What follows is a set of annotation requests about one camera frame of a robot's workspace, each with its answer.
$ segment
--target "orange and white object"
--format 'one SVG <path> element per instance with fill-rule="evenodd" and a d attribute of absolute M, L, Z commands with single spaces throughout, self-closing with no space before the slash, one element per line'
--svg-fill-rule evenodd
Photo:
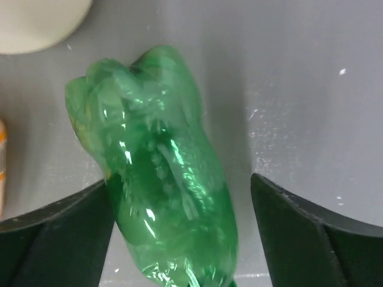
<path fill-rule="evenodd" d="M 7 131 L 4 123 L 0 121 L 0 218 L 5 201 L 5 152 L 7 149 Z"/>

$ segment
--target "green plastic wrapper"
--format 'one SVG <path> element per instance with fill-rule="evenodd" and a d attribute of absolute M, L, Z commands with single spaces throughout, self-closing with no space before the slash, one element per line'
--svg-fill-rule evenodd
<path fill-rule="evenodd" d="M 67 84 L 65 102 L 140 271 L 165 287 L 236 286 L 229 190 L 177 51 L 155 47 L 129 67 L 98 61 Z"/>

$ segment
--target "gray table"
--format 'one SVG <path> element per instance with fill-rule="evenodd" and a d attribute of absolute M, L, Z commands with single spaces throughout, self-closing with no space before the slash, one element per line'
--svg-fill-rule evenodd
<path fill-rule="evenodd" d="M 9 129 L 5 216 L 101 177 L 71 129 L 65 83 L 103 57 L 129 63 L 154 45 L 172 44 L 198 81 L 232 192 L 238 285 L 270 287 L 251 172 L 383 225 L 382 15 L 380 0 L 96 0 L 63 43 L 0 56 L 0 115 Z M 117 229 L 100 286 L 152 286 Z"/>

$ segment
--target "white round object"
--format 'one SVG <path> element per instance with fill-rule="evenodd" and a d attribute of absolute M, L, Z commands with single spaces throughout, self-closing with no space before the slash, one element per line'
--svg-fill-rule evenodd
<path fill-rule="evenodd" d="M 83 21 L 92 0 L 0 0 L 0 54 L 49 48 Z"/>

